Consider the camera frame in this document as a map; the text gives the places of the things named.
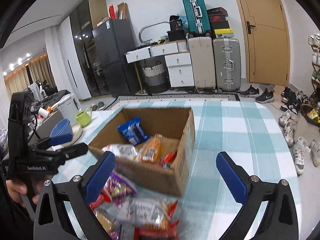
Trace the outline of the operator left hand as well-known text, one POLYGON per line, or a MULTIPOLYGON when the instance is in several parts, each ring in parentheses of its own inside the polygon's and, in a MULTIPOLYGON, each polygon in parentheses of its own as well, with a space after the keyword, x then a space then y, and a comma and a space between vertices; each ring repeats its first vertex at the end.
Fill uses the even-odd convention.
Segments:
MULTIPOLYGON (((37 205, 39 200, 39 193, 41 192, 42 185, 44 181, 39 181, 36 185, 36 192, 37 195, 33 196, 33 203, 37 205)), ((27 186, 21 182, 20 180, 6 180, 5 181, 7 186, 7 191, 10 196, 10 198, 16 202, 17 204, 20 204, 22 207, 25 207, 25 204, 22 200, 21 195, 26 195, 28 190, 27 186)))

